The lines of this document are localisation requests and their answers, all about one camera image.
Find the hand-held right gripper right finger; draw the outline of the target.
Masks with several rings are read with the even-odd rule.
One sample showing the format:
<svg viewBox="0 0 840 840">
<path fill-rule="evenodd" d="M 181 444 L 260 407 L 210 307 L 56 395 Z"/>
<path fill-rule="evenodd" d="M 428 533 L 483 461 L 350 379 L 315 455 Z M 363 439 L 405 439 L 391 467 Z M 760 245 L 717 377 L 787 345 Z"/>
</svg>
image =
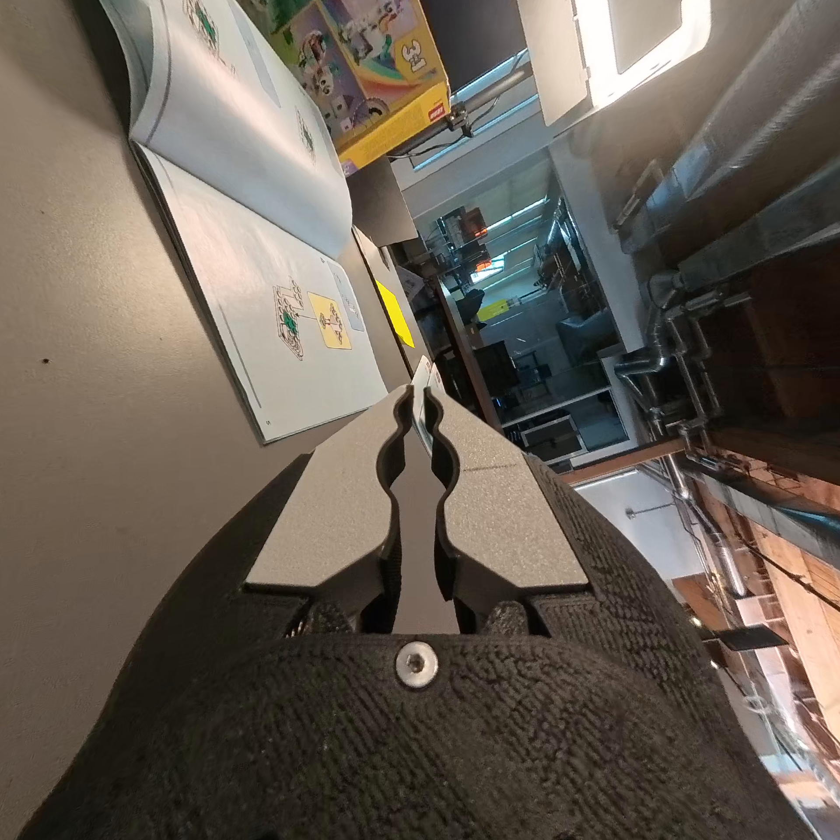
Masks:
<svg viewBox="0 0 840 840">
<path fill-rule="evenodd" d="M 444 599 L 494 606 L 587 588 L 532 459 L 439 390 L 426 388 L 423 406 L 432 471 L 444 489 L 434 536 Z"/>
</svg>

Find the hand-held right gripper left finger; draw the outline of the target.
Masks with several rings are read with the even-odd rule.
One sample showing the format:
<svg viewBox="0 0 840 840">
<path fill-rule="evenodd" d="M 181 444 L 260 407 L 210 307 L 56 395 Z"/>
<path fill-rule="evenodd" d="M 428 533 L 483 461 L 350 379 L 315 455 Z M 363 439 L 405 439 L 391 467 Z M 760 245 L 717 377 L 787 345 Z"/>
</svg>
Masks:
<svg viewBox="0 0 840 840">
<path fill-rule="evenodd" d="M 405 467 L 413 387 L 401 385 L 316 447 L 245 578 L 257 592 L 363 611 L 385 593 L 400 535 L 392 484 Z"/>
</svg>

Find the lego instruction booklet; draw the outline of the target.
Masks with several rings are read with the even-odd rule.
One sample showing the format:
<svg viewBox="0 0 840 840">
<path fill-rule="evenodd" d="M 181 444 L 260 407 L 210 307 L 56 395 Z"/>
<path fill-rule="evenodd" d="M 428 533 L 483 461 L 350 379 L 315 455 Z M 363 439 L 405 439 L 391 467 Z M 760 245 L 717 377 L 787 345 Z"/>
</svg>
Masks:
<svg viewBox="0 0 840 840">
<path fill-rule="evenodd" d="M 265 443 L 386 393 L 339 258 L 350 193 L 315 102 L 237 2 L 100 2 L 129 145 Z"/>
</svg>

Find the colourful lego set box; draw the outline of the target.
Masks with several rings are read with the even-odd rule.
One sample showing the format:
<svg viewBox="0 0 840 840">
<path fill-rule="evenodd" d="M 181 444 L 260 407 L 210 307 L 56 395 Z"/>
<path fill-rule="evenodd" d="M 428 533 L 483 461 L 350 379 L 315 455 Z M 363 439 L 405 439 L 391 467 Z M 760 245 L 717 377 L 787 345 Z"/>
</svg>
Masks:
<svg viewBox="0 0 840 840">
<path fill-rule="evenodd" d="M 450 114 L 450 87 L 419 1 L 244 1 L 320 110 L 345 176 Z"/>
</svg>

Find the yellow sticky note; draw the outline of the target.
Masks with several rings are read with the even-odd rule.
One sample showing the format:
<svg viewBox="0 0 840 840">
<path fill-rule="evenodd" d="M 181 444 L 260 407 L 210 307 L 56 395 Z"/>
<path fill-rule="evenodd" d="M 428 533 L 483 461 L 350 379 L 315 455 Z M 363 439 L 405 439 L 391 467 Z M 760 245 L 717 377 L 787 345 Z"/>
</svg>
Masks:
<svg viewBox="0 0 840 840">
<path fill-rule="evenodd" d="M 396 294 L 378 280 L 374 280 L 385 314 L 395 336 L 408 348 L 415 349 L 413 335 Z"/>
</svg>

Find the bent metal pipes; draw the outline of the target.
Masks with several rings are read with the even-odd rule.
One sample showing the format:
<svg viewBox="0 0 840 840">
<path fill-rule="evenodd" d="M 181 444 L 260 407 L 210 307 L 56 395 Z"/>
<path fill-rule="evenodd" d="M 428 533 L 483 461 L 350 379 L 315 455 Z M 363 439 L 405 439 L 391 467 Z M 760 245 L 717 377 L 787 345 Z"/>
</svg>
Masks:
<svg viewBox="0 0 840 840">
<path fill-rule="evenodd" d="M 723 409 L 707 366 L 712 350 L 702 321 L 720 311 L 744 306 L 751 302 L 752 295 L 747 290 L 734 292 L 725 282 L 691 297 L 681 274 L 667 269 L 648 279 L 647 296 L 646 344 L 625 354 L 615 364 L 614 372 L 654 435 L 665 434 L 670 418 L 685 444 L 686 456 L 695 461 L 710 459 L 710 425 L 723 415 Z M 656 377 L 672 366 L 694 409 L 691 417 L 683 398 L 666 402 L 660 395 Z"/>
</svg>

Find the white ceiling light panel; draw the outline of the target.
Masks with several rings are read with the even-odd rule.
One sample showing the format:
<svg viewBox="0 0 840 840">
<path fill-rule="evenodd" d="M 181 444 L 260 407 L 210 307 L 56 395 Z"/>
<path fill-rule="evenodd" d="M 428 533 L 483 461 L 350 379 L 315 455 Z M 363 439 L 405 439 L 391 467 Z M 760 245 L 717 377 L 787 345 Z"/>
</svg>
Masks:
<svg viewBox="0 0 840 840">
<path fill-rule="evenodd" d="M 547 126 L 605 109 L 702 51 L 710 1 L 519 1 Z"/>
</svg>

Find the silver air duct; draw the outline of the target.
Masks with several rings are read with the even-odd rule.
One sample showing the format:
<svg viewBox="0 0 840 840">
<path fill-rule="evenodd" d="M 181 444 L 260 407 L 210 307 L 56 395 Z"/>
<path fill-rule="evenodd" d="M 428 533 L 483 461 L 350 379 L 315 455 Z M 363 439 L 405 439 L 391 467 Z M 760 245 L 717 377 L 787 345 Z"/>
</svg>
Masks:
<svg viewBox="0 0 840 840">
<path fill-rule="evenodd" d="M 827 170 L 684 259 L 678 273 L 687 290 L 711 287 L 838 236 L 838 170 Z"/>
<path fill-rule="evenodd" d="M 794 2 L 675 164 L 685 199 L 764 163 L 838 92 L 839 2 Z"/>
</svg>

